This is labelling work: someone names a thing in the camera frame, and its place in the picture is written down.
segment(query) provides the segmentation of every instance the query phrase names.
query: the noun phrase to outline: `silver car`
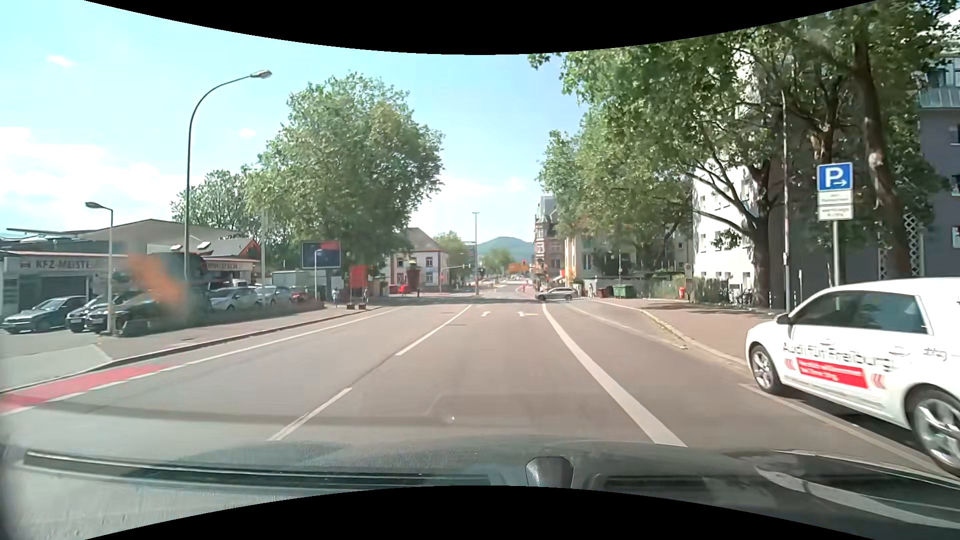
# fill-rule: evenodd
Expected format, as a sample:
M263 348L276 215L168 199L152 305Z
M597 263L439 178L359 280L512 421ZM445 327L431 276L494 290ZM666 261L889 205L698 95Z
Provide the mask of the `silver car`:
M537 300L558 300L563 298L564 300L573 300L580 296L580 293L577 292L577 289L572 287L554 287L548 291L543 291L537 293Z

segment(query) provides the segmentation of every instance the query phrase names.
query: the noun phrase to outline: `white car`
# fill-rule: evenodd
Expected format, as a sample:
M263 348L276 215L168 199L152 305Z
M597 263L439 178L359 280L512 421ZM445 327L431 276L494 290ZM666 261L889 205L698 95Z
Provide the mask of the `white car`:
M210 306L214 311L234 311L236 309L256 309L263 307L260 296L253 287L224 287L209 294Z
M747 333L760 389L785 386L913 430L960 476L960 278L822 290Z

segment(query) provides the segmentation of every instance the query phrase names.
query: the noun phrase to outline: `dark car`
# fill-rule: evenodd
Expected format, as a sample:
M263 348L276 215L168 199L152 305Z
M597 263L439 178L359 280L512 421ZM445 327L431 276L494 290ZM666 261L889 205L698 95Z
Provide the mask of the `dark car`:
M211 311L210 301L200 289L192 289L188 296L190 305L186 310L165 305L158 302L150 292L138 292L126 302L115 306L113 314L116 317L115 328L122 330L131 320L161 320L164 324L192 325ZM107 329L107 308L99 307L90 311L84 325L95 332Z
M119 306L124 302L127 302L130 298L141 294L143 291L139 290L129 290L126 292L121 292L113 295L113 304ZM102 294L93 300L87 302L79 309L74 309L70 311L66 316L66 327L72 332L81 332L86 328L86 316L90 312L99 309L101 307L107 307L107 295Z
M66 325L66 315L86 302L85 296L61 296L44 300L30 309L24 309L4 319L3 328L9 333L48 331Z

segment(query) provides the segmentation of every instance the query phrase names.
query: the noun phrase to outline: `sign post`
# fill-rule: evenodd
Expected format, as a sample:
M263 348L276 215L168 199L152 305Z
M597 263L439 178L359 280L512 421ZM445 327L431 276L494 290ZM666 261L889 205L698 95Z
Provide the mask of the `sign post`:
M833 286L840 284L837 222L853 219L853 163L817 165L817 219L833 227Z

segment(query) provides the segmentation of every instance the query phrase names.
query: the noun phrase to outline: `garbage container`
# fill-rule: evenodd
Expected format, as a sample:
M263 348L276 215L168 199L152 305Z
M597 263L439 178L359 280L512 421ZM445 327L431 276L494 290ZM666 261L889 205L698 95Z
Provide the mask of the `garbage container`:
M636 287L631 284L613 286L614 298L636 298Z

